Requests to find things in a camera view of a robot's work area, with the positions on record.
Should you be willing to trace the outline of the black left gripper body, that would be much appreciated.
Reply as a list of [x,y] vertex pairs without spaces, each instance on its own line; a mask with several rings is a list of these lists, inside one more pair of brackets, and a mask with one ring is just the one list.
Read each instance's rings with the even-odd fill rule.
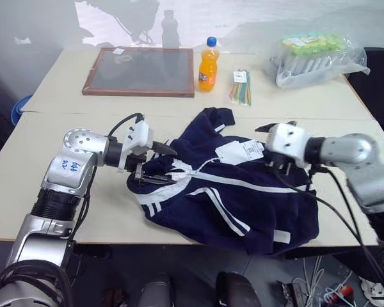
[[135,175],[143,175],[143,164],[147,160],[147,152],[149,150],[156,151],[157,142],[153,142],[151,146],[134,146],[129,148],[126,158],[126,170]]

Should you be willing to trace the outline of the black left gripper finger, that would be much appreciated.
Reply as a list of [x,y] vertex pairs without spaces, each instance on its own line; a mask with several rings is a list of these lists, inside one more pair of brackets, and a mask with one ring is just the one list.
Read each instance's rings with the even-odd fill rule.
[[160,142],[157,142],[157,141],[154,141],[152,143],[152,150],[157,153],[157,154],[161,154],[161,155],[172,155],[172,156],[176,156],[177,155],[177,151],[172,149],[170,146],[164,144],[164,143],[160,143]]
[[154,184],[154,185],[170,185],[175,181],[167,176],[160,175],[146,175],[144,172],[135,172],[134,179],[139,184]]

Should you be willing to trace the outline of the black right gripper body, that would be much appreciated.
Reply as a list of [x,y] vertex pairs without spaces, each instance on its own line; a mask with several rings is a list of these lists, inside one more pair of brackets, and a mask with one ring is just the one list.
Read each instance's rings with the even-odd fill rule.
[[266,160],[266,166],[277,170],[289,170],[295,164],[293,158],[282,153],[271,152]]

